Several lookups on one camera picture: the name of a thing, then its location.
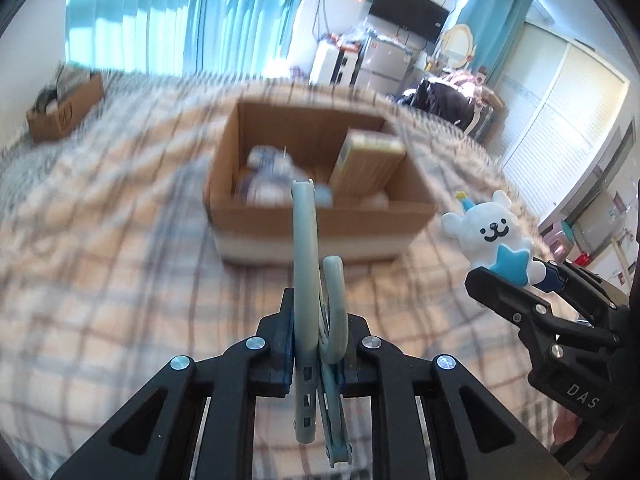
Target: television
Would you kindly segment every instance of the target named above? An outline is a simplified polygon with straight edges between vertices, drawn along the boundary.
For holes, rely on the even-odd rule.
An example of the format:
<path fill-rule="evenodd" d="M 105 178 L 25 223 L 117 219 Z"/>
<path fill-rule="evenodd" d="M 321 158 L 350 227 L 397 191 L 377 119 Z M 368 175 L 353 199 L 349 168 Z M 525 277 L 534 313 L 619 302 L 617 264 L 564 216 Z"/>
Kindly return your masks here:
<path fill-rule="evenodd" d="M 369 14 L 436 43 L 449 11 L 431 0 L 373 0 Z"/>

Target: party hat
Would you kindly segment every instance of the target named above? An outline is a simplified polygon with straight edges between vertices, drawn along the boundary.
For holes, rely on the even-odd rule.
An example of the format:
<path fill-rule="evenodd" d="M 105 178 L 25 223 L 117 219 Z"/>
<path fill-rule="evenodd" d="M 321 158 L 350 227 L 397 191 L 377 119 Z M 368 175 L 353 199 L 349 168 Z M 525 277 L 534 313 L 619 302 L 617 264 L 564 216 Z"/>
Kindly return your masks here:
<path fill-rule="evenodd" d="M 464 191 L 458 191 L 456 193 L 456 199 L 460 200 L 460 203 L 462 204 L 462 209 L 465 210 L 465 213 L 469 211 L 473 206 L 476 205 L 471 200 L 468 199 Z"/>

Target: blue star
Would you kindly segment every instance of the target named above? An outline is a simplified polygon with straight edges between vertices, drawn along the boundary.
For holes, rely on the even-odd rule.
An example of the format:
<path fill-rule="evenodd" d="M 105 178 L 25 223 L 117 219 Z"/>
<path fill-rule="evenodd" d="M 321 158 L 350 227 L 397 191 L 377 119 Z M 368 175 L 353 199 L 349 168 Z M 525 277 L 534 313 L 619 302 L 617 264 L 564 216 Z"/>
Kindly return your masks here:
<path fill-rule="evenodd" d="M 513 285 L 525 286 L 529 282 L 527 277 L 529 258 L 530 254 L 527 250 L 514 252 L 506 245 L 500 245 L 495 263 L 489 270 L 499 274 Z"/>

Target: blue curtain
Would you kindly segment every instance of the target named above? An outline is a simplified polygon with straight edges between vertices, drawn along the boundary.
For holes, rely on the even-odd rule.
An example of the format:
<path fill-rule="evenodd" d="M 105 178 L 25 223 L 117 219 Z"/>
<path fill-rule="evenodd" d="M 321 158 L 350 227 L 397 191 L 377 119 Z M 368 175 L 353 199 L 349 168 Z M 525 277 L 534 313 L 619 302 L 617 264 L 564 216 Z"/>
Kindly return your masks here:
<path fill-rule="evenodd" d="M 504 63 L 518 37 L 533 0 L 469 0 L 458 23 L 466 23 L 474 35 L 475 72 L 487 68 L 488 84 L 497 82 Z"/>
<path fill-rule="evenodd" d="M 67 0 L 66 58 L 180 75 L 195 8 L 196 0 Z"/>
<path fill-rule="evenodd" d="M 286 57 L 300 0 L 202 0 L 198 68 L 260 75 Z"/>

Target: red object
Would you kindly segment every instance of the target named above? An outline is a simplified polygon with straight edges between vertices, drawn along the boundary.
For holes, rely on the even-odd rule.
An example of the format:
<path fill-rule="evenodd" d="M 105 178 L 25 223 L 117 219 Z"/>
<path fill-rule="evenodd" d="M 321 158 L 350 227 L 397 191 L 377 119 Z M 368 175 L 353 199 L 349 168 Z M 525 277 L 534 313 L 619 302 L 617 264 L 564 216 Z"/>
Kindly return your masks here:
<path fill-rule="evenodd" d="M 574 264 L 576 264 L 578 266 L 581 266 L 581 267 L 586 267 L 590 263 L 591 263 L 591 257 L 587 253 L 582 253 L 580 256 L 578 256 L 574 260 Z"/>

